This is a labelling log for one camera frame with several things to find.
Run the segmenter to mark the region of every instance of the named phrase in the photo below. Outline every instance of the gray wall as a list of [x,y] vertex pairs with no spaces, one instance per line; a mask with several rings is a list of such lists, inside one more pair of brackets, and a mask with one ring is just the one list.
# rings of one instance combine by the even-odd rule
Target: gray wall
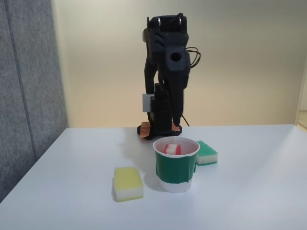
[[0,0],[0,202],[67,127],[49,0]]

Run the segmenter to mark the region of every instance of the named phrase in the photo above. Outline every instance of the cup rim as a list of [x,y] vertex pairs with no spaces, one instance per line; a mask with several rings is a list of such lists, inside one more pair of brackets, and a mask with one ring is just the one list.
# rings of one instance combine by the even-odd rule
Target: cup rim
[[[185,155],[170,155],[170,154],[165,154],[165,153],[162,153],[160,151],[158,151],[156,148],[155,148],[155,145],[156,145],[156,142],[162,140],[162,139],[173,139],[173,138],[180,138],[180,139],[185,139],[185,140],[189,140],[189,141],[193,141],[195,142],[197,145],[198,145],[198,148],[196,151],[192,152],[192,153],[189,153],[189,154],[185,154]],[[165,156],[165,157],[169,157],[169,158],[182,158],[182,157],[190,157],[190,156],[193,156],[195,155],[199,150],[200,150],[201,146],[199,145],[199,143],[197,141],[194,141],[190,138],[184,138],[184,137],[177,137],[177,136],[170,136],[170,137],[164,137],[164,138],[159,138],[158,140],[156,140],[154,143],[153,143],[153,149],[155,152],[159,153],[160,155],[162,156]]]

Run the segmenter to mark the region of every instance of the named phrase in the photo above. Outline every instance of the table surface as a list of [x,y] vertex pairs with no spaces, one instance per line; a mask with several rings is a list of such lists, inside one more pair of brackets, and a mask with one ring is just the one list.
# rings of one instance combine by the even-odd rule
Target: table surface
[[[306,230],[307,132],[293,125],[183,128],[219,162],[185,193],[163,191],[153,141],[136,128],[66,129],[0,204],[1,230]],[[117,203],[114,168],[135,166],[144,198]]]

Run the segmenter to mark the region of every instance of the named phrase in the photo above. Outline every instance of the paper cup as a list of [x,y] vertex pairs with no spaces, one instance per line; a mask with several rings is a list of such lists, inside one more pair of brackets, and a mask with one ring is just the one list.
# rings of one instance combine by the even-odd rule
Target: paper cup
[[[181,155],[163,153],[167,144],[181,145]],[[166,137],[153,143],[156,174],[162,188],[171,193],[183,193],[191,188],[196,169],[196,155],[200,145],[183,137]]]

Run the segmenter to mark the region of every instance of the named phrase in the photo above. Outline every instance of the white cup bottom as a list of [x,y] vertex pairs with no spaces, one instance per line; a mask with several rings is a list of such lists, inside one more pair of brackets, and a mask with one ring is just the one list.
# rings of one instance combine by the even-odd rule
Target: white cup bottom
[[170,193],[183,193],[191,188],[192,179],[189,182],[183,182],[180,184],[170,184],[162,181],[159,178],[159,183],[164,190]]

